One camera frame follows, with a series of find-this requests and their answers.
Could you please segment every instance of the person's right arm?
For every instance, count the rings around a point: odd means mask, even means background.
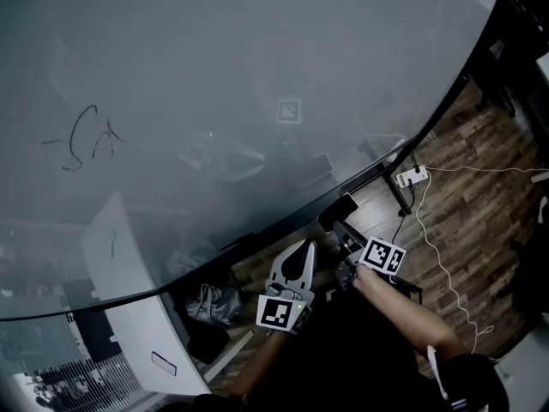
[[[424,357],[429,345],[437,350],[440,364],[468,352],[454,331],[437,314],[396,291],[375,271],[360,264],[353,285]]]

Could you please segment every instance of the person's arm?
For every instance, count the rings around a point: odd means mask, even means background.
[[[353,285],[424,357],[429,345],[437,350],[437,361],[441,364],[468,352],[438,315],[400,294],[373,270],[362,264],[357,266],[357,279]]]
[[[242,398],[251,393],[272,366],[289,335],[273,331],[240,371],[229,389],[229,397]]]

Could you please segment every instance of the glossy whiteboard surface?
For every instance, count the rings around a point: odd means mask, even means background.
[[[4,260],[116,191],[149,267],[215,257],[416,135],[494,3],[0,0]]]

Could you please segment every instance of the power strip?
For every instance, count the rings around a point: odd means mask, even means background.
[[[405,173],[400,173],[396,175],[396,181],[398,182],[398,185],[401,187],[401,189],[408,188],[408,185],[410,184],[409,180],[412,181],[412,185],[415,185],[416,183],[427,180],[428,178],[429,174],[427,174],[427,170],[423,165],[419,166],[418,173],[415,172],[415,168],[412,168]]]

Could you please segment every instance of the shoe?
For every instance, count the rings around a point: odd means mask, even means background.
[[[538,223],[543,224],[543,208],[547,206],[547,197],[543,197],[540,203],[540,212],[538,214]]]

